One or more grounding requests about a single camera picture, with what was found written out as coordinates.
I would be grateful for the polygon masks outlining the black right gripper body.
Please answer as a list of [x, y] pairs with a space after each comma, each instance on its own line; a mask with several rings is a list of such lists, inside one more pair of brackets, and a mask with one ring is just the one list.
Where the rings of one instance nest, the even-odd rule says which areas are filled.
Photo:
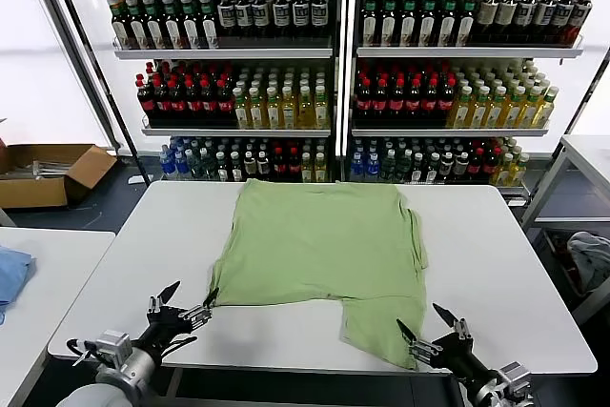
[[474, 340], [461, 339], [457, 334], [448, 334], [433, 341], [441, 350], [431, 357], [431, 367], [447, 369], [455, 377], [468, 383], [487, 383], [496, 377], [494, 370], [488, 369], [473, 354]]

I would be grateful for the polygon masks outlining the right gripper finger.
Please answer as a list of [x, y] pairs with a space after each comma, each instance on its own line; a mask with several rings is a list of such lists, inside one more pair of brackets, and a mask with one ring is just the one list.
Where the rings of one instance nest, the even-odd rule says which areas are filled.
[[457, 333], [459, 338], [472, 337], [465, 318], [457, 318], [451, 311], [436, 303], [433, 304], [433, 308], [440, 318]]
[[438, 346], [425, 340], [420, 340], [416, 335], [398, 318], [396, 324], [403, 339], [407, 343], [409, 354], [419, 362], [430, 363], [434, 356], [438, 355]]

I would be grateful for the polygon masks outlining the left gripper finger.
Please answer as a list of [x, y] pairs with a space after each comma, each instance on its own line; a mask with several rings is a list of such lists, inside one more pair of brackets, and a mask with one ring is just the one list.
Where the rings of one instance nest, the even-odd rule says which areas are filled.
[[179, 286], [180, 281], [175, 281], [175, 283], [165, 287], [157, 296], [152, 295], [149, 301], [148, 313], [160, 313], [161, 308], [169, 303]]
[[214, 288], [201, 305], [197, 305], [186, 312], [181, 312], [179, 318], [188, 323], [192, 329], [198, 329], [205, 325], [212, 317], [212, 310], [219, 289]]

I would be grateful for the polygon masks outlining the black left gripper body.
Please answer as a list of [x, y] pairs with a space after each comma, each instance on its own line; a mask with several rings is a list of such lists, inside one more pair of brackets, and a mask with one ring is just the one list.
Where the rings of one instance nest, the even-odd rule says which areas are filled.
[[178, 336], [190, 335], [192, 321], [186, 317], [187, 310], [172, 306], [161, 306], [158, 312], [149, 312], [149, 325], [140, 336], [140, 349], [151, 355], [167, 355], [181, 340]]

